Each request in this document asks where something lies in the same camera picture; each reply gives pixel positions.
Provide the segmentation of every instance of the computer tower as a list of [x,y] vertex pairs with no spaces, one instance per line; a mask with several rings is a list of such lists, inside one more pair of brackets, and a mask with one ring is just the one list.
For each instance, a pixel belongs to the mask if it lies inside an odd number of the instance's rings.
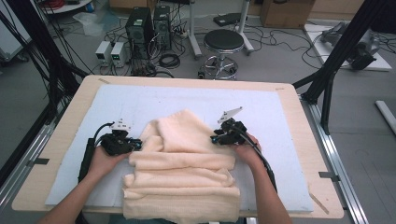
[[133,59],[149,59],[154,43],[151,13],[148,7],[134,7],[125,24]]
[[172,49],[170,12],[169,6],[156,6],[154,9],[152,20],[159,49]]

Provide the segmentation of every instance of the chair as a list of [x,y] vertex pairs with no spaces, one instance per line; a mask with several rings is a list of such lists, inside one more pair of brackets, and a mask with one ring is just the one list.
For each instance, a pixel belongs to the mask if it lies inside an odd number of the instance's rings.
[[198,77],[204,78],[205,74],[209,74],[214,79],[236,79],[238,64],[226,55],[240,51],[244,47],[244,38],[234,31],[214,30],[205,35],[204,44],[219,55],[205,61]]

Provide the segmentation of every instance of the forearm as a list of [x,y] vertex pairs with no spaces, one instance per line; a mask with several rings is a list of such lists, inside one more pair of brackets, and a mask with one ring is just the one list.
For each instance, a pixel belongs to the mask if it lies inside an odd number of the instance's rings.
[[60,203],[37,223],[72,224],[101,177],[87,175]]
[[259,223],[291,223],[289,214],[280,201],[263,163],[261,161],[256,161],[249,166],[253,173],[255,183]]

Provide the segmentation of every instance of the human hand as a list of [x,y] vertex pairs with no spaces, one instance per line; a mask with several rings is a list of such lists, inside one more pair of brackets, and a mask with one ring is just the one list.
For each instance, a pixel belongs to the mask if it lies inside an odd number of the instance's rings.
[[98,178],[110,173],[116,165],[127,158],[131,153],[125,153],[118,156],[109,156],[102,146],[99,146],[93,152],[90,169],[87,175],[94,175]]
[[[259,140],[257,140],[256,137],[249,133],[247,134],[247,136],[249,136],[249,138],[257,144],[257,147],[259,149],[262,149]],[[254,150],[253,146],[251,146],[248,142],[243,145],[230,145],[230,147],[236,152],[239,158],[241,158],[242,161],[244,161],[250,168],[254,167],[257,162],[262,163],[259,155],[257,155],[257,152]]]

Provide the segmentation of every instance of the folded towel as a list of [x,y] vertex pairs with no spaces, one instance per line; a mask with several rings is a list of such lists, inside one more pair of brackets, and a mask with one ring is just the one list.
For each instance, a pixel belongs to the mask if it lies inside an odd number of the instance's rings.
[[189,110],[150,122],[140,136],[142,150],[130,156],[134,173],[124,177],[124,216],[236,221],[240,193],[229,173],[235,157],[212,144],[212,134]]

